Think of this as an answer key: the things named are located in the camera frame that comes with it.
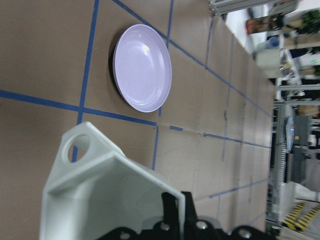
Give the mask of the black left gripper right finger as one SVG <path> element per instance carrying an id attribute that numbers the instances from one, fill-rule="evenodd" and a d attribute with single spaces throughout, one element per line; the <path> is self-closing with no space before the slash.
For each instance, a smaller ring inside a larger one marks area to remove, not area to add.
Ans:
<path id="1" fill-rule="evenodd" d="M 185 240 L 197 240 L 198 228 L 196 223 L 198 222 L 198 215 L 195 209 L 193 196 L 191 192 L 182 191 L 185 197 L 185 215 L 184 215 L 184 232 L 183 236 Z"/>

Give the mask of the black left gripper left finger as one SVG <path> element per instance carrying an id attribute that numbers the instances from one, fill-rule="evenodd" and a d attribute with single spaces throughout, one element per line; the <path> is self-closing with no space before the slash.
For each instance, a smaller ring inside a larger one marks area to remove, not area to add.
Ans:
<path id="1" fill-rule="evenodd" d="M 161 222 L 161 234 L 164 240 L 180 239 L 179 211 L 176 198 L 168 193 L 161 194 L 163 206 L 163 220 Z"/>

